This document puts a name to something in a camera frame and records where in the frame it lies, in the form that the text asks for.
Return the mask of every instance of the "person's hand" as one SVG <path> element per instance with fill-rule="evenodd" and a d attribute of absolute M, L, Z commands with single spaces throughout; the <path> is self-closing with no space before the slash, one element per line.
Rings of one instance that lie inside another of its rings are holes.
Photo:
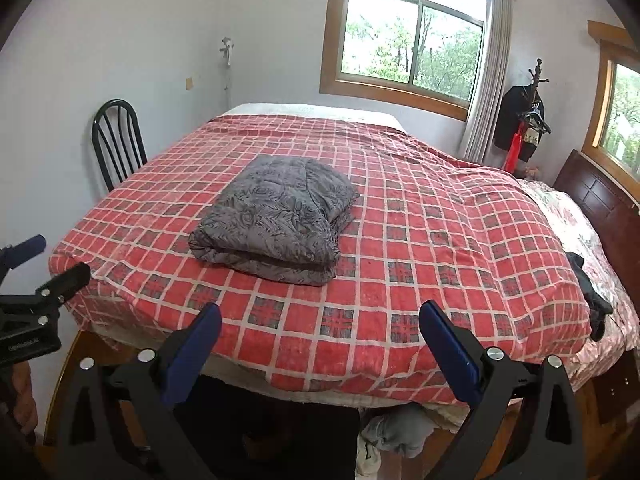
<path fill-rule="evenodd" d="M 14 365 L 12 383 L 17 393 L 14 419 L 20 424 L 22 434 L 29 434 L 38 425 L 36 401 L 31 390 L 31 367 L 27 361 Z"/>

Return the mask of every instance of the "black chair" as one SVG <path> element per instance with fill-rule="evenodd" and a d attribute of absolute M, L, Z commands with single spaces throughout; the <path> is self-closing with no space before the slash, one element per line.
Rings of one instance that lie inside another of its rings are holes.
<path fill-rule="evenodd" d="M 112 118 L 114 116 L 117 118 L 118 137 L 113 131 L 109 115 Z M 123 134 L 123 122 L 127 125 L 126 136 Z M 101 123 L 106 124 L 109 137 L 104 134 Z M 94 117 L 91 139 L 104 183 L 109 191 L 113 191 L 112 174 L 115 174 L 118 181 L 122 182 L 141 168 L 143 164 L 146 164 L 145 147 L 140 136 L 138 117 L 133 107 L 122 99 L 108 101 L 98 110 Z M 105 160 L 103 149 L 109 155 L 108 160 Z"/>

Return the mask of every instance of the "wooden headboard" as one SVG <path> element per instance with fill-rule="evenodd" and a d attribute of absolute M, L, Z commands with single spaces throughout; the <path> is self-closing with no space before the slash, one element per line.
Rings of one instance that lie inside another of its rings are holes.
<path fill-rule="evenodd" d="M 600 236 L 605 255 L 640 316 L 638 206 L 578 151 L 566 160 L 554 187 L 569 195 Z"/>

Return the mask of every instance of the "white curtain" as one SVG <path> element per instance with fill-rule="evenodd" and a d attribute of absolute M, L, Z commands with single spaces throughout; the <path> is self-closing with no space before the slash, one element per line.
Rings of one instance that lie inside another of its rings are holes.
<path fill-rule="evenodd" d="M 480 68 L 458 157 L 482 163 L 494 135 L 511 46 L 512 0 L 486 0 Z"/>

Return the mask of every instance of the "red plaid bedspread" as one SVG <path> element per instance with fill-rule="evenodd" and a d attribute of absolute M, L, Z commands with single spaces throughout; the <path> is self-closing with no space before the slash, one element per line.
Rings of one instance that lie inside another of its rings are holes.
<path fill-rule="evenodd" d="M 187 238 L 257 153 L 318 158 L 362 197 L 322 288 L 201 264 Z M 82 327 L 159 336 L 207 301 L 222 310 L 214 352 L 290 391 L 453 402 L 418 331 L 436 300 L 485 346 L 516 359 L 575 354 L 588 308 L 558 238 L 509 175 L 461 162 L 383 126 L 224 116 L 185 136 L 89 211 L 50 258 L 90 286 L 69 306 Z"/>

